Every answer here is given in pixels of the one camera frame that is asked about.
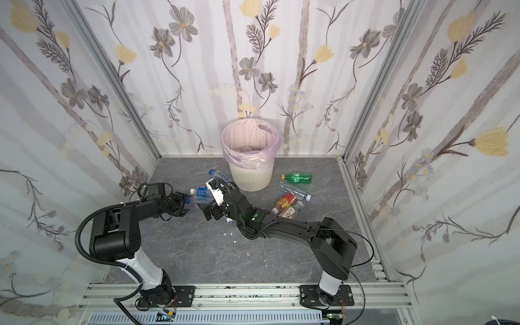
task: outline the mounting plate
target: mounting plate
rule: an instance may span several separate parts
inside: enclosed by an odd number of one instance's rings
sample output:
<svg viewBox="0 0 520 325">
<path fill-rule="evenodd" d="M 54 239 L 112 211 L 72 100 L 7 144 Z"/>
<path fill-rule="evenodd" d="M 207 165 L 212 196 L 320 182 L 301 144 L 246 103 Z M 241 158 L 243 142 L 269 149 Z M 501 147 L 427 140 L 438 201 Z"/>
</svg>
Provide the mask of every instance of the mounting plate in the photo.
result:
<svg viewBox="0 0 520 325">
<path fill-rule="evenodd" d="M 173 287 L 175 289 L 175 292 L 177 293 L 177 299 L 175 300 L 175 303 L 171 305 L 171 308 L 174 306 L 179 307 L 191 307 L 191 303 L 193 302 L 194 298 L 194 292 L 195 292 L 195 286 L 193 285 L 176 285 Z M 140 308 L 147 308 L 147 307 L 162 307 L 155 303 L 152 303 L 150 306 L 140 306 Z"/>
<path fill-rule="evenodd" d="M 325 307 L 319 299 L 318 289 L 318 285 L 301 285 L 300 304 L 304 307 Z M 345 306 L 354 306 L 354 297 L 349 285 L 344 284 L 339 287 L 331 306 L 342 306 L 340 297 L 343 299 Z"/>
</svg>

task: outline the pink garbage bag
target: pink garbage bag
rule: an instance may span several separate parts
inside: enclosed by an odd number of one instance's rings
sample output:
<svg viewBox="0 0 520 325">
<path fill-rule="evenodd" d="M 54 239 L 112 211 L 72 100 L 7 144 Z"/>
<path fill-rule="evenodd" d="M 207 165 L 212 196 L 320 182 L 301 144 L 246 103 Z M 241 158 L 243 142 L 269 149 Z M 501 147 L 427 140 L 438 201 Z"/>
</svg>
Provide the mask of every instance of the pink garbage bag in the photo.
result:
<svg viewBox="0 0 520 325">
<path fill-rule="evenodd" d="M 222 132 L 222 151 L 230 164 L 249 170 L 271 168 L 282 144 L 282 133 L 255 118 L 235 121 Z"/>
</svg>

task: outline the water bottle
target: water bottle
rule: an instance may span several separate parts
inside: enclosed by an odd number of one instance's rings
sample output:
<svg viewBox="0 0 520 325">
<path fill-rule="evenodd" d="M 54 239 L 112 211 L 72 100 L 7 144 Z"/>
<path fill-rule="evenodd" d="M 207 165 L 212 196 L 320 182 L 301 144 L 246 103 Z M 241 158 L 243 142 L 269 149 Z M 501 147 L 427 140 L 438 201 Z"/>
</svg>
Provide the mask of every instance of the water bottle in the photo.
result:
<svg viewBox="0 0 520 325">
<path fill-rule="evenodd" d="M 199 186 L 197 188 L 190 189 L 190 194 L 198 197 L 212 198 L 213 194 L 207 189 L 207 186 Z"/>
<path fill-rule="evenodd" d="M 226 175 L 222 174 L 220 171 L 210 170 L 210 175 L 213 176 L 213 177 L 221 178 L 226 183 L 231 181 L 231 179 L 227 178 Z"/>
<path fill-rule="evenodd" d="M 312 181 L 312 175 L 310 173 L 299 173 L 294 172 L 290 174 L 282 174 L 282 179 L 293 184 L 310 184 Z"/>
<path fill-rule="evenodd" d="M 213 200 L 214 200 L 213 198 L 193 196 L 193 197 L 186 198 L 184 200 L 184 204 L 185 204 L 185 207 L 188 207 L 188 208 L 191 207 L 191 205 L 195 205 L 196 209 L 200 209 L 199 203 L 210 204 Z"/>
<path fill-rule="evenodd" d="M 292 184 L 289 184 L 286 181 L 279 181 L 278 182 L 278 188 L 285 191 L 285 192 L 291 192 L 299 198 L 300 200 L 307 200 L 310 201 L 310 194 L 308 194 L 305 190 L 302 190 L 298 186 L 294 186 Z"/>
</svg>

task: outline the metal corner post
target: metal corner post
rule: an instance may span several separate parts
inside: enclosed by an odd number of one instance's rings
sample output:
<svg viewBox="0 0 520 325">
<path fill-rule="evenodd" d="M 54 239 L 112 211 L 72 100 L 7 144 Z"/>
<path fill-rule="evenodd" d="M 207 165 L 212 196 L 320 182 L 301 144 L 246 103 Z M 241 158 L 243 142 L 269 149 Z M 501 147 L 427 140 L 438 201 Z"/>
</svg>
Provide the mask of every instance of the metal corner post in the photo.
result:
<svg viewBox="0 0 520 325">
<path fill-rule="evenodd" d="M 381 91 L 383 90 L 383 87 L 389 78 L 392 68 L 397 62 L 399 54 L 404 44 L 406 43 L 406 40 L 412 31 L 413 25 L 415 24 L 415 21 L 417 20 L 417 17 L 419 16 L 419 13 L 421 12 L 421 9 L 425 3 L 426 0 L 410 1 L 410 4 L 408 5 L 408 8 L 402 18 L 402 23 L 395 34 L 394 41 L 390 45 L 390 50 L 385 57 L 383 65 L 381 66 L 381 70 L 379 71 L 379 74 L 363 106 L 363 110 L 361 111 L 354 131 L 352 132 L 352 136 L 347 143 L 345 152 L 343 153 L 343 161 L 346 161 L 347 157 L 349 157 L 354 150 L 354 146 L 363 132 L 363 129 L 367 123 L 367 119 L 375 107 L 379 95 L 381 94 Z"/>
<path fill-rule="evenodd" d="M 65 8 L 74 26 L 79 31 L 81 37 L 83 38 L 83 41 L 87 44 L 90 53 L 94 56 L 94 59 L 99 65 L 99 68 L 103 71 L 105 77 L 108 79 L 117 97 L 127 108 L 128 113 L 130 115 L 130 119 L 136 126 L 142 139 L 152 152 L 153 156 L 156 159 L 159 159 L 161 157 L 161 153 L 159 152 L 157 146 L 150 137 L 150 134 L 148 133 L 148 130 L 146 129 L 141 118 L 139 117 L 136 108 L 134 107 L 132 101 L 128 97 L 128 94 L 126 93 L 123 84 L 121 83 L 114 69 L 112 68 L 112 64 L 110 63 L 110 60 L 105 54 L 105 51 L 103 50 L 101 44 L 94 36 L 94 33 L 90 28 L 90 25 L 88 24 L 85 16 L 81 12 L 79 4 L 76 2 L 76 0 L 61 0 L 61 4 Z"/>
</svg>

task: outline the orange juice bottle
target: orange juice bottle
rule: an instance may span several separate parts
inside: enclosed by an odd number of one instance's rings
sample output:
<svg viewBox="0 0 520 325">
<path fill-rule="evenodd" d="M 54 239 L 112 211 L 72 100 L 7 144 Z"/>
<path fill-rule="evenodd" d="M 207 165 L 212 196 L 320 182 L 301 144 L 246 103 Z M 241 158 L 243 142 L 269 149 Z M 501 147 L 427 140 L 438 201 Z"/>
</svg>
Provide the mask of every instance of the orange juice bottle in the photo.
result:
<svg viewBox="0 0 520 325">
<path fill-rule="evenodd" d="M 283 198 L 280 199 L 280 201 L 276 202 L 276 206 L 272 208 L 272 212 L 274 214 L 279 214 L 283 210 L 292 206 L 294 202 L 296 202 L 296 197 L 294 196 L 294 194 L 287 193 Z"/>
</svg>

